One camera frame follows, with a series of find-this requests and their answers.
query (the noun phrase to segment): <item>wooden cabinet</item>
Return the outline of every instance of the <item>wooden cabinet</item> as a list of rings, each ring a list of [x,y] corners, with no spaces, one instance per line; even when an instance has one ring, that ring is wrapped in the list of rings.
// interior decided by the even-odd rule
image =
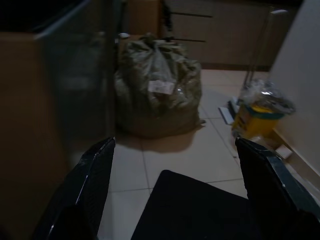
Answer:
[[[212,68],[246,69],[270,11],[267,4],[234,0],[167,0],[173,35],[191,59]],[[273,18],[266,51],[259,66],[271,67],[297,8]]]

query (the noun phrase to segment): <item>floor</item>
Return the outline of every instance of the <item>floor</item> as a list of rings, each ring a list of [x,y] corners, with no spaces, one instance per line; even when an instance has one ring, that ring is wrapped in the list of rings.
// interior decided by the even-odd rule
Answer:
[[[218,107],[238,96],[245,71],[202,70],[202,128],[157,140],[116,136],[109,195],[98,237],[130,240],[162,170],[171,170],[247,197],[231,127]],[[256,77],[267,78],[267,72]]]

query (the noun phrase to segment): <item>white label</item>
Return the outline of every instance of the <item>white label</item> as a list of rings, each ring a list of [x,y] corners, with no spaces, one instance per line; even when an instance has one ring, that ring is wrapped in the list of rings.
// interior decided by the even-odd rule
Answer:
[[[175,84],[168,81],[149,81],[148,91],[152,93],[168,94],[171,95],[174,92]]]

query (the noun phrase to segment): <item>plastic wrapper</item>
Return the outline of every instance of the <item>plastic wrapper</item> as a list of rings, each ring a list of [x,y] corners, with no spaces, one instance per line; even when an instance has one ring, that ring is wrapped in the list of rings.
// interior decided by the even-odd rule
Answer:
[[[262,135],[256,135],[249,139],[251,142],[254,142],[256,144],[260,144],[264,146],[266,149],[270,151],[275,151],[276,148],[278,148],[281,144],[276,142],[275,140],[267,137],[263,137]]]
[[[241,91],[239,98],[246,105],[266,108],[278,114],[289,115],[296,111],[294,104],[265,79],[254,79]]]
[[[146,35],[129,42],[115,74],[116,122],[143,138],[162,138],[199,126],[201,66],[184,48]]]

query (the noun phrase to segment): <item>green sack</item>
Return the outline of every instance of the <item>green sack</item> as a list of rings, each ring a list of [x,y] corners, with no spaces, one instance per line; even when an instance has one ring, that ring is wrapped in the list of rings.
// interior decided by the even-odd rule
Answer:
[[[116,122],[143,138],[187,133],[202,122],[201,66],[177,43],[145,35],[129,42],[115,74]]]

